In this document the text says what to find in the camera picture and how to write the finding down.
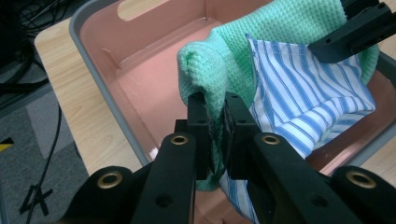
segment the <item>green cloth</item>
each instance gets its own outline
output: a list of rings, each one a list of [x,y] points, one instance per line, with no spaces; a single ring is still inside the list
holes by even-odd
[[[275,0],[236,21],[214,28],[204,41],[191,42],[177,55],[179,91],[183,102],[190,94],[205,95],[214,122],[212,157],[216,171],[197,188],[212,190],[224,173],[221,162],[221,109],[226,91],[239,94],[250,106],[256,87],[245,34],[256,39],[310,44],[346,23],[340,0]],[[362,82],[374,73],[379,49],[371,47],[359,55]]]

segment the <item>blue and white striped fabric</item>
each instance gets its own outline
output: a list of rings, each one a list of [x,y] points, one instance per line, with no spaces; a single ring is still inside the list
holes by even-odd
[[[250,113],[262,132],[282,135],[303,158],[375,110],[357,56],[321,63],[307,45],[247,40],[257,82]],[[226,173],[219,184],[236,209],[257,222],[246,181]]]

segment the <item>cloth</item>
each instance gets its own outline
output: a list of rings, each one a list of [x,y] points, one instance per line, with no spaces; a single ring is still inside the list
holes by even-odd
[[[302,158],[375,110],[357,56],[327,64],[307,45],[247,39],[257,78],[250,113],[262,132],[282,135]],[[237,210],[257,222],[247,181],[225,173],[219,184]]]
[[[346,21],[340,0],[275,0],[241,19],[214,28],[206,40],[189,43],[179,51],[180,96],[186,104],[190,94],[201,91],[214,123],[212,158],[215,172],[207,180],[199,181],[198,189],[215,189],[224,173],[219,117],[225,92],[237,93],[247,105],[255,95],[245,34],[269,41],[310,44]],[[374,72],[378,53],[378,47],[373,47],[359,55],[363,83],[367,83]]]

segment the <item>light wood tabletop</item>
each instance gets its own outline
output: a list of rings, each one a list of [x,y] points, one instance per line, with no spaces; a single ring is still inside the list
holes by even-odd
[[[396,2],[386,2],[394,11]],[[124,10],[130,10],[128,6],[125,4]],[[78,53],[69,34],[69,22],[67,19],[41,32],[35,39],[35,46],[81,158],[90,175],[110,165],[136,171],[141,164]],[[396,36],[381,43],[381,49],[396,58]],[[396,186],[396,137],[363,167]]]

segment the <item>gray carpet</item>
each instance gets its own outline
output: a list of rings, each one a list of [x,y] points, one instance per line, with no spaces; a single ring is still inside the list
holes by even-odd
[[[10,137],[14,141],[13,146],[0,152],[0,179],[9,223],[26,222],[28,212],[20,214],[20,209],[30,187],[38,183],[43,172],[57,118],[57,103],[52,92],[0,118],[0,140]],[[88,178],[64,120],[61,127],[58,146],[41,188],[44,195],[52,190],[44,199],[49,213],[45,216],[41,206],[44,204],[37,204],[31,223],[59,219]]]

